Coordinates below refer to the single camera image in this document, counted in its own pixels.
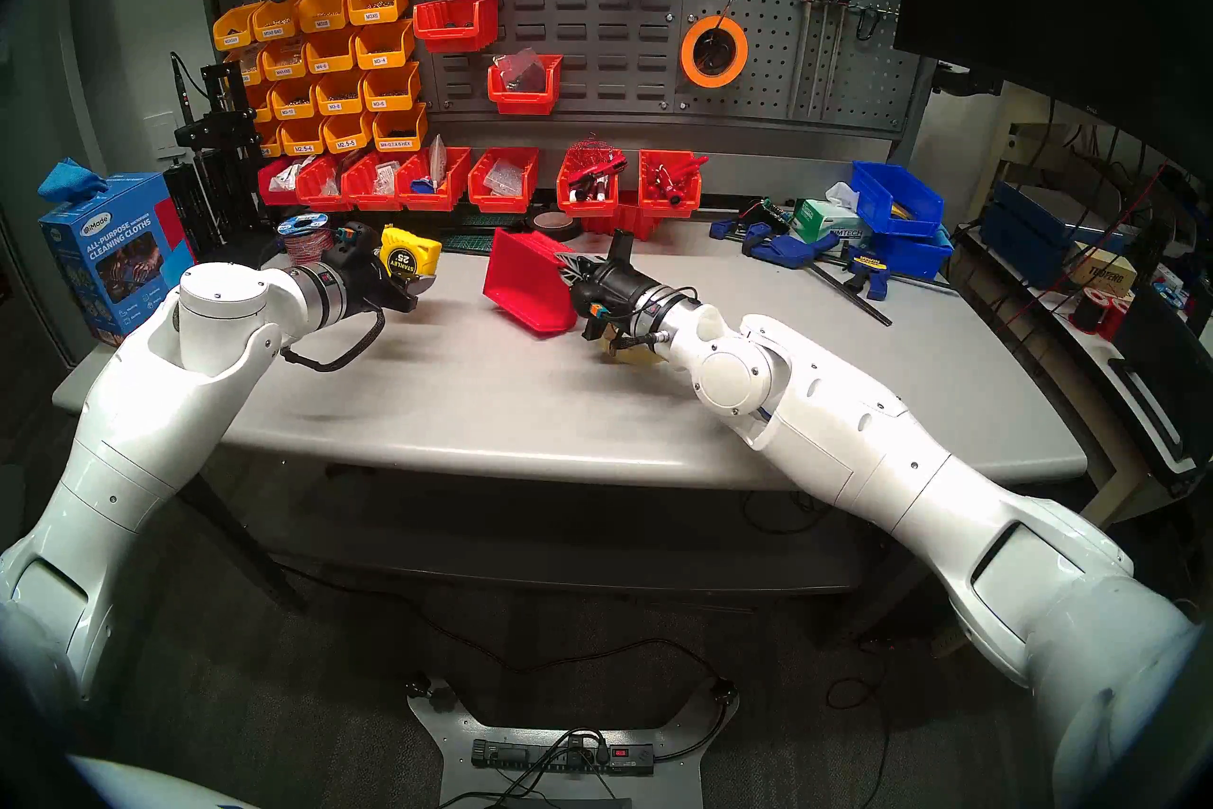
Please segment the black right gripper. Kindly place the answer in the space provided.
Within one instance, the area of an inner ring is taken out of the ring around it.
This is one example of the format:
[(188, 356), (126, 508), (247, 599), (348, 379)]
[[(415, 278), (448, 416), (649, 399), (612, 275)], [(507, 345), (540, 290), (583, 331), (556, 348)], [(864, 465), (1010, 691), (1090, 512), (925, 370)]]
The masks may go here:
[(585, 341), (617, 360), (665, 363), (677, 325), (671, 317), (696, 309), (697, 290), (671, 287), (634, 270), (633, 243), (627, 230), (614, 230), (602, 251), (560, 246), (557, 273), (570, 287), (575, 313), (583, 317)]

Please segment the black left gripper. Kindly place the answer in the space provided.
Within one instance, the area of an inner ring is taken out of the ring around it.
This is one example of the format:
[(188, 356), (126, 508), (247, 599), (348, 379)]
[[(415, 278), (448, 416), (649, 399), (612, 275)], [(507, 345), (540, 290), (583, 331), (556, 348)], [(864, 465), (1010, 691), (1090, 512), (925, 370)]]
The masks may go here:
[(406, 277), (405, 286), (392, 279), (380, 258), (381, 247), (378, 234), (358, 234), (353, 240), (335, 240), (328, 247), (328, 264), (344, 290), (342, 317), (375, 309), (410, 314), (417, 307), (417, 298), (433, 286), (437, 279), (433, 274)]

